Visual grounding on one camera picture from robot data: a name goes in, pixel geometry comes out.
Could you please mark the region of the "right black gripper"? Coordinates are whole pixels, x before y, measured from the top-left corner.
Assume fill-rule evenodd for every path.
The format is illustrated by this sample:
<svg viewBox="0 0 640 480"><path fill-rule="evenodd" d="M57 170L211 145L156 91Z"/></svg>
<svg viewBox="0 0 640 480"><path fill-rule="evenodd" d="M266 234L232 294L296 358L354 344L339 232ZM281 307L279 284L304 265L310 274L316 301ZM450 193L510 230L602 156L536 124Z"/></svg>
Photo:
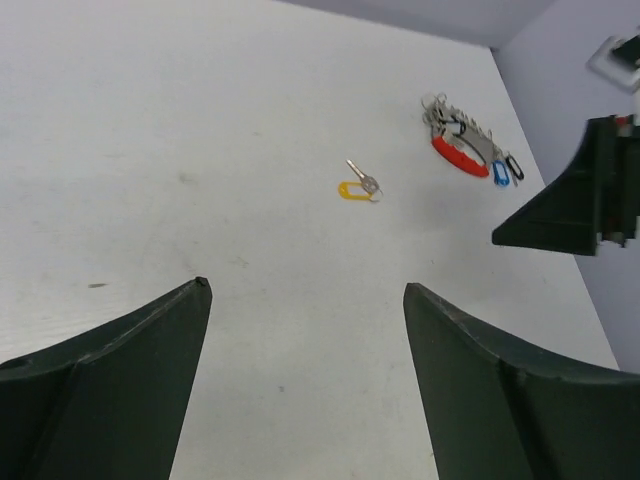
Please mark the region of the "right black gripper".
<svg viewBox="0 0 640 480"><path fill-rule="evenodd" d="M492 243L593 256L601 231L605 170L615 150L615 242L636 238L639 216L639 119L601 117L587 121L566 169L492 232Z"/></svg>

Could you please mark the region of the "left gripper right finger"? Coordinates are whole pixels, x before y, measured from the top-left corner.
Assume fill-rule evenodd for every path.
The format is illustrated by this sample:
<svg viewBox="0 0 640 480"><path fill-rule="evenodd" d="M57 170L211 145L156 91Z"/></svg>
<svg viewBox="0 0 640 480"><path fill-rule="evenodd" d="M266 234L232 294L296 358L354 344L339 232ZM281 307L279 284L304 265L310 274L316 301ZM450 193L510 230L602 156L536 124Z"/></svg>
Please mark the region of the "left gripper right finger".
<svg viewBox="0 0 640 480"><path fill-rule="evenodd" d="M635 479L639 378L496 328L418 283L406 329L442 479Z"/></svg>

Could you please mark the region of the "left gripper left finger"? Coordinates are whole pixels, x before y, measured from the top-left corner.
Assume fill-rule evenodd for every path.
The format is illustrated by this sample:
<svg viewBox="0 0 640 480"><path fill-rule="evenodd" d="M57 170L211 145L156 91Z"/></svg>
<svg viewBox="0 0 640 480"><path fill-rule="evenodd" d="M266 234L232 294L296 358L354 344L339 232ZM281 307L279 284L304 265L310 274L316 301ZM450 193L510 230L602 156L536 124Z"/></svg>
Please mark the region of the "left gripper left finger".
<svg viewBox="0 0 640 480"><path fill-rule="evenodd" d="M2 478L169 478L211 305L197 277L2 363Z"/></svg>

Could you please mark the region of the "black key tag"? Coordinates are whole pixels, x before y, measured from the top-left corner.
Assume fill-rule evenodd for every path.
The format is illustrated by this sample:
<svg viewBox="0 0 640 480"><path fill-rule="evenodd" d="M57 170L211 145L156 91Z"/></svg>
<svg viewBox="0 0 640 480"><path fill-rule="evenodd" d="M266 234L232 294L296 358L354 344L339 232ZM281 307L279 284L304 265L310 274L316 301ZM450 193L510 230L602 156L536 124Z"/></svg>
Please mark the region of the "black key tag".
<svg viewBox="0 0 640 480"><path fill-rule="evenodd" d="M518 183L523 181L525 178L522 168L511 154L507 154L504 161L511 174L513 184L517 186Z"/></svg>

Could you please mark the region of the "red handled metal key organizer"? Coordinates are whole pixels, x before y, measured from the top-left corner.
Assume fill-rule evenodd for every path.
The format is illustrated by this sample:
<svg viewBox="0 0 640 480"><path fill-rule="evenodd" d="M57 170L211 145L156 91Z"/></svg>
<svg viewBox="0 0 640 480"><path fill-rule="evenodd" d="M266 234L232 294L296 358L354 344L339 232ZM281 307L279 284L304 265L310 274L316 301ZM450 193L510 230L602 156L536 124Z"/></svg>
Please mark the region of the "red handled metal key organizer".
<svg viewBox="0 0 640 480"><path fill-rule="evenodd" d="M422 97L423 122L430 128L431 145L451 165L477 178L486 178L504 152L494 142L493 132L474 117L448 102L444 93Z"/></svg>

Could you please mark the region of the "yellow tag key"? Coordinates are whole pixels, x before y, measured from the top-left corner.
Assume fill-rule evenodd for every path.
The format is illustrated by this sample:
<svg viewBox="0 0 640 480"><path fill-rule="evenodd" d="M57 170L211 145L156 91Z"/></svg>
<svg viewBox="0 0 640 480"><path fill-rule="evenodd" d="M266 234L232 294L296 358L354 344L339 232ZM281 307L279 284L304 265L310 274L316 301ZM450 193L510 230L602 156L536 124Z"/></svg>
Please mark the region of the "yellow tag key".
<svg viewBox="0 0 640 480"><path fill-rule="evenodd" d="M383 191L377 180L364 173L351 159L346 159L345 163L357 180L341 182L337 187L339 196L350 201L379 203L383 197Z"/></svg>

